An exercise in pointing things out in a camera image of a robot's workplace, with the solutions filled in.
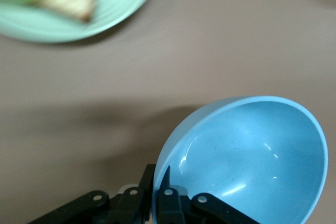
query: table surface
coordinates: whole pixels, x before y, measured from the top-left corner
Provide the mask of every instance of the table surface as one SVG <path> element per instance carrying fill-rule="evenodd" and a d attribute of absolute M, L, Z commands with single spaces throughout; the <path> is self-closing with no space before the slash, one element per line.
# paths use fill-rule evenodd
<path fill-rule="evenodd" d="M 336 0 L 148 0 L 67 44 L 0 37 L 0 222 L 137 183 L 173 129 L 236 95 L 299 102 L 329 172 L 307 223 L 336 223 Z"/>

